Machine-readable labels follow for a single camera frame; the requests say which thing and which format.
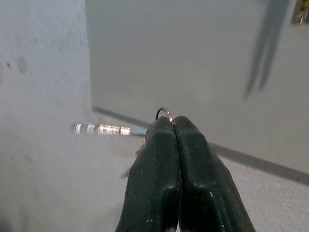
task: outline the floor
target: floor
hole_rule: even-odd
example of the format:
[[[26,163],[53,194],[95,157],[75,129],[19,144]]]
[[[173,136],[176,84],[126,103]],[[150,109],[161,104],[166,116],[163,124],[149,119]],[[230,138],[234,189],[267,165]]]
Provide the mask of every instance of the floor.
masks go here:
[[[73,138],[90,111],[83,0],[0,3],[0,230],[113,231],[142,140]],[[257,231],[306,231],[309,186],[223,158]]]

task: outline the metal ring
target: metal ring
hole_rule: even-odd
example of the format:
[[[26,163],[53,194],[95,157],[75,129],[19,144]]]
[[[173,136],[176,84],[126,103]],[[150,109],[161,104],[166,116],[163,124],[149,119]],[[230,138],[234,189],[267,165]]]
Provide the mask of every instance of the metal ring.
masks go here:
[[[170,121],[171,123],[173,123],[173,118],[172,118],[172,116],[170,115],[170,112],[169,112],[168,108],[165,108],[165,107],[161,107],[160,109],[158,109],[158,111],[156,112],[155,119],[158,120],[158,118],[159,118],[159,113],[160,113],[161,110],[165,112],[165,114],[166,114],[166,115],[168,116],[168,118],[169,118],[169,121]]]

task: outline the gray floor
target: gray floor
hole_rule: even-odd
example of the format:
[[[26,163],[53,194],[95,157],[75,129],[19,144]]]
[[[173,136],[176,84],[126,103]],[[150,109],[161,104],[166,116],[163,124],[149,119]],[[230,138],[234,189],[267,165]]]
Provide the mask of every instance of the gray floor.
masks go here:
[[[7,231],[111,232],[119,219],[121,175],[142,141],[70,133],[72,122],[118,123],[90,112],[84,10],[83,0],[0,3],[0,226]],[[257,231],[308,230],[308,186],[223,161]]]

